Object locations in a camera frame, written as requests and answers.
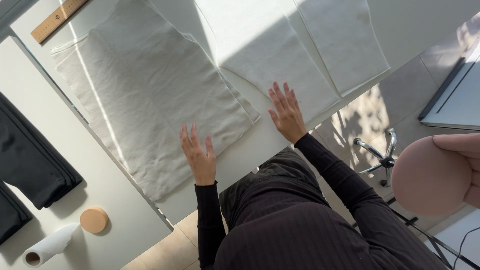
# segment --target wooden ruler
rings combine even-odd
[[[89,0],[66,0],[39,26],[37,26],[32,31],[31,35],[39,44],[41,44],[88,1]]]

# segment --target chair base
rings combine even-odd
[[[373,148],[371,145],[367,144],[366,142],[363,142],[361,138],[353,139],[353,143],[364,148],[365,150],[370,152],[373,156],[378,158],[378,160],[380,161],[378,164],[375,164],[366,170],[358,172],[357,174],[361,176],[368,175],[383,167],[385,168],[386,179],[381,180],[380,184],[383,187],[390,187],[392,185],[392,167],[396,161],[392,158],[393,151],[395,150],[395,147],[396,147],[396,134],[393,128],[388,128],[386,132],[390,135],[390,144],[388,145],[385,155],[382,155],[377,149]]]

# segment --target cork coaster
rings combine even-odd
[[[80,216],[80,225],[89,233],[99,233],[108,224],[108,215],[100,207],[91,207]]]

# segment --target sleeve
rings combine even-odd
[[[225,238],[216,184],[217,181],[213,185],[195,185],[198,204],[198,259],[201,269],[213,269],[216,252]]]
[[[442,265],[372,187],[310,134],[298,140],[295,148],[315,166],[342,200],[371,246],[386,249],[405,265]]]

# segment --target hand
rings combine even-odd
[[[303,117],[297,98],[295,97],[295,92],[293,89],[290,90],[288,88],[287,83],[283,83],[283,89],[285,95],[280,91],[277,82],[273,82],[273,90],[271,88],[268,89],[268,93],[272,98],[278,115],[272,109],[268,109],[268,112],[272,117],[276,129],[285,139],[295,144],[307,134],[307,131],[305,130],[305,124],[303,123]]]
[[[205,145],[207,154],[200,146],[200,141],[197,137],[197,127],[192,125],[192,140],[188,138],[187,125],[183,124],[180,131],[180,142],[183,153],[188,160],[188,165],[192,169],[197,185],[212,185],[215,184],[216,162],[215,154],[213,153],[213,145],[210,136],[205,138]]]

